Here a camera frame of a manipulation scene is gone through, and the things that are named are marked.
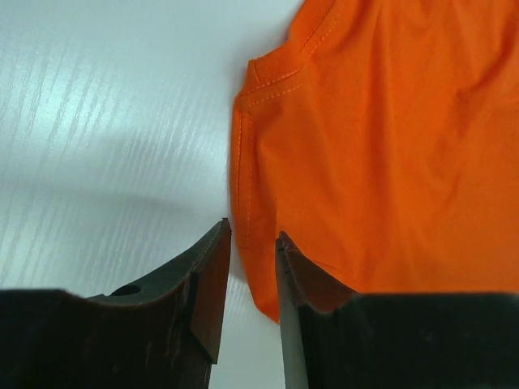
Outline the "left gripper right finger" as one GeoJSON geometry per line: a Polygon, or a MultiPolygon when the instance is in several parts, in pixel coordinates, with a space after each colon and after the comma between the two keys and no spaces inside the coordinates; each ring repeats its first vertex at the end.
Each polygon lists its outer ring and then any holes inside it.
{"type": "Polygon", "coordinates": [[[288,388],[515,388],[518,297],[362,294],[276,243],[288,388]]]}

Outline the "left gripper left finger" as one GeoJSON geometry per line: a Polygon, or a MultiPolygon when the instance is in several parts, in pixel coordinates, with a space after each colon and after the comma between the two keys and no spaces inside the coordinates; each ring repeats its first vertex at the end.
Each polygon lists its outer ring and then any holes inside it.
{"type": "Polygon", "coordinates": [[[109,295],[1,293],[4,388],[205,388],[217,363],[231,229],[109,295]]]}

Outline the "orange t shirt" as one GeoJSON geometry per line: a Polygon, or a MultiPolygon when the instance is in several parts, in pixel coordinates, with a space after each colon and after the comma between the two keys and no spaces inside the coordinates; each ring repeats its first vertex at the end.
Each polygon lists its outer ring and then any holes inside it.
{"type": "Polygon", "coordinates": [[[229,183],[272,320],[280,232],[360,293],[516,292],[517,2],[304,2],[248,64],[229,183]]]}

